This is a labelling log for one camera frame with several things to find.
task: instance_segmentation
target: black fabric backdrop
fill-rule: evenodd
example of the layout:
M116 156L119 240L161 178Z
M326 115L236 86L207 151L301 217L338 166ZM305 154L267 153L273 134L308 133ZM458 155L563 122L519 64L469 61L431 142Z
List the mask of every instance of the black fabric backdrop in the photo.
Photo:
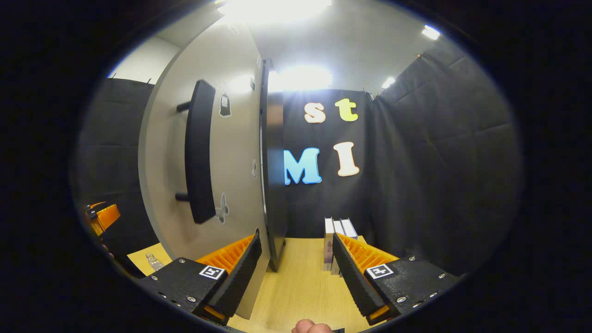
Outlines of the black fabric backdrop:
M345 121L339 116L335 102L349 98L356 103L352 113L355 121ZM327 118L319 124L304 120L304 106L321 103ZM349 217L358 233L371 230L369 211L364 195L368 184L366 172L366 115L371 106L368 94L347 90L308 90L284 92L284 149L296 160L309 147L320 150L317 156L318 174L323 179L318 184L286 186L288 230L286 237L324 237L324 218ZM360 172L349 177L337 175L339 158L333 146L340 142L353 142L353 160Z
M376 245L453 274L477 268L509 229L522 189L510 106L443 37L373 105L366 171Z
M101 238L118 262L139 276L127 254L158 243L138 176L140 126L153 87L126 79L106 79L98 87L81 129L72 184L78 205L117 205L121 217Z

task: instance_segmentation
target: wooden surface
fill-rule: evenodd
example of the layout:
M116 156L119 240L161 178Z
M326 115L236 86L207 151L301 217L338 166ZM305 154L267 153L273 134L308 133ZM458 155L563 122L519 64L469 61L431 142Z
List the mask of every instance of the wooden surface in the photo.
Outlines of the wooden surface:
M306 318L346 332L369 328L343 278L321 270L323 241L286 238L279 270L265 273L250 320L234 315L228 326L249 333L290 332ZM146 275L154 272L146 259L148 250L163 264L170 262L160 244L128 255Z

